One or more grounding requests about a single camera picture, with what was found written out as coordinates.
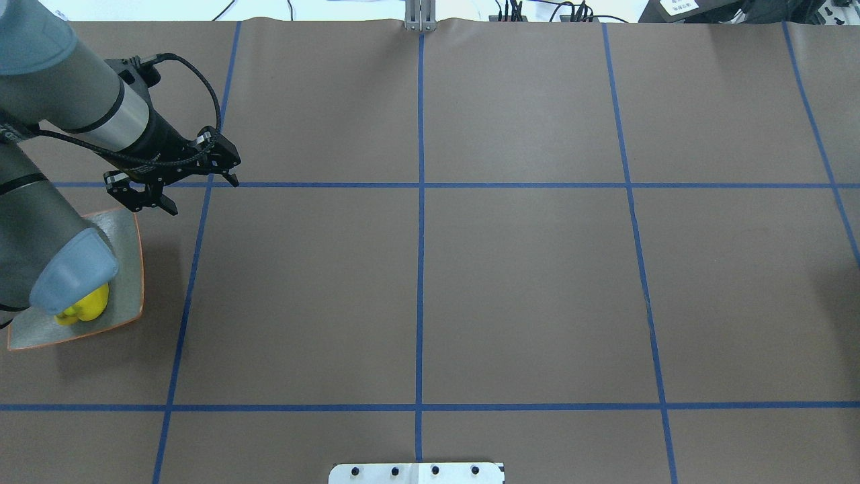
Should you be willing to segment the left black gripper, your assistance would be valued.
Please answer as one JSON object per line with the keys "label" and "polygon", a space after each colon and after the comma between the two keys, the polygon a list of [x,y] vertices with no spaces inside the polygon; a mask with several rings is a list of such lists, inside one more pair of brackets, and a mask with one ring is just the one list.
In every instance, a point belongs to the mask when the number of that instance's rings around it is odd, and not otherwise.
{"label": "left black gripper", "polygon": [[239,150],[213,126],[201,129],[193,140],[181,140],[156,159],[104,173],[105,192],[122,206],[154,206],[175,216],[178,209],[164,188],[191,175],[219,175],[231,187],[240,181],[234,168],[241,159]]}

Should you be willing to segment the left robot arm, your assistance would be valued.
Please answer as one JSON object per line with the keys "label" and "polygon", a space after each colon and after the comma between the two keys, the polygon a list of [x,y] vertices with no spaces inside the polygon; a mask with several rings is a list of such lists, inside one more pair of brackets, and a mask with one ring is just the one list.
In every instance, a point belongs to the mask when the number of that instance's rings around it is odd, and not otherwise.
{"label": "left robot arm", "polygon": [[[154,107],[157,65],[184,65],[212,99],[215,123],[185,138]],[[191,175],[239,186],[239,151],[223,134],[219,98],[177,53],[104,59],[38,1],[2,2],[2,326],[39,309],[59,323],[92,321],[119,288],[119,256],[21,148],[49,138],[112,166],[105,190],[131,212],[176,215],[165,187]]]}

